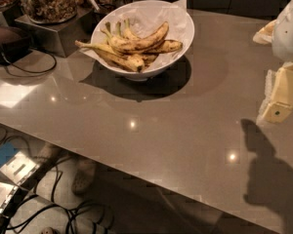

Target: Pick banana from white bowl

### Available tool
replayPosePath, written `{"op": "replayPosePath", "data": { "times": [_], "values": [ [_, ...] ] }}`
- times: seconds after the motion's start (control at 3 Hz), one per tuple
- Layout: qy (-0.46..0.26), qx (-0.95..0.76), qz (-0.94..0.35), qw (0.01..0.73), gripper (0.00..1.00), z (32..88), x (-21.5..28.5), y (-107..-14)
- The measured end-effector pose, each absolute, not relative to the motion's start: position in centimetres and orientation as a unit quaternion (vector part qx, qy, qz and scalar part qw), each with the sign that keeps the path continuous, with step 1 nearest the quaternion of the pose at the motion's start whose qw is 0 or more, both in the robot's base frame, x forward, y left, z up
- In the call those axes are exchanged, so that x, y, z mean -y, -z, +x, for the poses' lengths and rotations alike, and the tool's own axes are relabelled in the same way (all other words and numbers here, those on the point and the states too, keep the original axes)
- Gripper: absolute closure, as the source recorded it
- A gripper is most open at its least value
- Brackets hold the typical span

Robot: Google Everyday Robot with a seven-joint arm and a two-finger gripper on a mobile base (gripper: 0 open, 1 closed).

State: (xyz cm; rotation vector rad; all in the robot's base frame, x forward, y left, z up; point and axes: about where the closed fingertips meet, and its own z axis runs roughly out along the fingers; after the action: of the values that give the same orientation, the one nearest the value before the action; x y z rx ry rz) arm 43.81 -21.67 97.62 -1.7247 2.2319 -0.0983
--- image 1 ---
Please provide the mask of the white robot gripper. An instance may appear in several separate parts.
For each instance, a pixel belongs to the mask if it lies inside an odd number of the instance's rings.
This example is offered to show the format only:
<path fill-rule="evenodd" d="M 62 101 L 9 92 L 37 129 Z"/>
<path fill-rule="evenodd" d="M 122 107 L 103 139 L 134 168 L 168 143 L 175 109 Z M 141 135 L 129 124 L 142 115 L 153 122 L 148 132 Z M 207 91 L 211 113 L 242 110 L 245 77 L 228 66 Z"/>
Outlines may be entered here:
<path fill-rule="evenodd" d="M 293 0 L 276 20 L 270 21 L 253 36 L 253 41 L 272 43 L 273 54 L 283 61 L 293 61 Z M 293 62 L 285 62 L 277 71 L 269 70 L 265 80 L 265 99 L 258 121 L 283 122 L 293 111 Z"/>

